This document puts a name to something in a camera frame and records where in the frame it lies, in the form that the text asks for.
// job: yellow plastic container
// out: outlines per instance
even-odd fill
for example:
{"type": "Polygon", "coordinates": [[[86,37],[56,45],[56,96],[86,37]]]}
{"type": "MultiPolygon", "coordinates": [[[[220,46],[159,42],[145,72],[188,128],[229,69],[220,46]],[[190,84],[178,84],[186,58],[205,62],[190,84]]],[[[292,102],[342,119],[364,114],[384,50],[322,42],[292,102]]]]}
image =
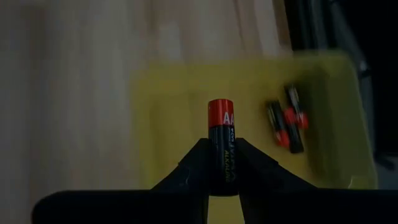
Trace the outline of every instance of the yellow plastic container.
{"type": "MultiPolygon", "coordinates": [[[[153,187],[199,138],[207,138],[207,103],[216,98],[234,102],[237,137],[313,185],[377,187],[358,82],[343,54],[156,65],[141,77],[133,81],[132,110],[142,188],[153,187]],[[291,154],[275,144],[266,112],[267,100],[279,99],[283,106],[283,85],[291,82],[297,83],[308,113],[303,154],[291,154]]],[[[211,197],[209,221],[243,223],[239,198],[211,197]]]]}

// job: battery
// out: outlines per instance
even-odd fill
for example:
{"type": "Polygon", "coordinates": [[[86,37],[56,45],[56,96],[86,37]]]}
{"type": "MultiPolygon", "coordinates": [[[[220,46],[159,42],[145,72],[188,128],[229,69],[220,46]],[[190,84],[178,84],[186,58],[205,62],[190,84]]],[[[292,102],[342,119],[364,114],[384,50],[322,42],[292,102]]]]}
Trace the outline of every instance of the battery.
{"type": "Polygon", "coordinates": [[[299,94],[297,89],[293,84],[285,86],[285,93],[287,95],[287,102],[294,110],[295,122],[300,129],[308,128],[308,118],[307,115],[301,108],[299,94]]]}
{"type": "Polygon", "coordinates": [[[208,104],[208,132],[211,142],[210,194],[236,195],[235,127],[233,102],[212,100],[208,104]]]}
{"type": "Polygon", "coordinates": [[[300,153],[304,151],[303,143],[301,141],[300,132],[296,125],[293,108],[287,108],[284,111],[284,117],[287,127],[287,134],[289,135],[289,149],[291,153],[300,153]]]}
{"type": "Polygon", "coordinates": [[[269,121],[274,130],[275,140],[282,147],[289,147],[289,136],[286,131],[284,114],[280,103],[277,100],[268,101],[266,103],[269,121]]]}

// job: aa battery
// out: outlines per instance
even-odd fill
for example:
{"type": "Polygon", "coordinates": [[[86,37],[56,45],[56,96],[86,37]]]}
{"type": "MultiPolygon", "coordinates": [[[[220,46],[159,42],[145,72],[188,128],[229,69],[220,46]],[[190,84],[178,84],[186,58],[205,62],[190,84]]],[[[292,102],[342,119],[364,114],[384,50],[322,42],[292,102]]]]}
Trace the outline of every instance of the aa battery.
{"type": "Polygon", "coordinates": [[[233,102],[226,99],[208,104],[211,141],[211,194],[236,195],[235,130],[233,102]]]}
{"type": "Polygon", "coordinates": [[[296,125],[296,119],[293,108],[288,108],[284,111],[284,118],[287,127],[287,134],[289,135],[289,149],[291,153],[300,153],[304,151],[303,143],[301,141],[300,132],[296,125]]]}
{"type": "Polygon", "coordinates": [[[295,122],[297,126],[301,129],[308,128],[308,118],[307,115],[301,108],[299,94],[294,85],[285,86],[285,93],[287,95],[287,102],[294,110],[295,122]]]}

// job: wooden surface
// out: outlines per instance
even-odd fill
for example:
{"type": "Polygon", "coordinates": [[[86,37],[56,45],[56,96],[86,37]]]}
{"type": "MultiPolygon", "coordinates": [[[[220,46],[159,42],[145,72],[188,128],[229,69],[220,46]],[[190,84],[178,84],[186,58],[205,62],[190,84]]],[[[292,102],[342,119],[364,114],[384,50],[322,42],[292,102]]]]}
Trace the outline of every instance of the wooden surface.
{"type": "Polygon", "coordinates": [[[33,204],[59,190],[139,186],[128,95],[135,71],[289,54],[274,6],[0,1],[0,223],[27,223],[33,204]]]}

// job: red battery cap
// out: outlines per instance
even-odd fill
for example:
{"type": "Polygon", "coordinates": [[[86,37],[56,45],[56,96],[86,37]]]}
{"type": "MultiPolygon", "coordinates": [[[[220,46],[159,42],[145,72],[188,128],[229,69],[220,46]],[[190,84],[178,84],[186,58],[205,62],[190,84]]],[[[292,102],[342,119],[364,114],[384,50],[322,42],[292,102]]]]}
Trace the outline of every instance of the red battery cap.
{"type": "Polygon", "coordinates": [[[234,126],[234,105],[231,100],[217,99],[208,104],[209,128],[219,125],[234,126]]]}
{"type": "Polygon", "coordinates": [[[287,108],[284,111],[284,117],[285,117],[286,124],[295,124],[296,123],[296,117],[294,115],[293,108],[287,108]]]}
{"type": "Polygon", "coordinates": [[[276,138],[278,140],[278,145],[282,147],[289,147],[290,146],[290,140],[289,140],[289,135],[287,134],[287,131],[281,130],[278,133],[276,133],[276,138]]]}
{"type": "Polygon", "coordinates": [[[300,129],[307,129],[308,128],[308,118],[305,113],[299,113],[297,115],[297,125],[300,129]]]}

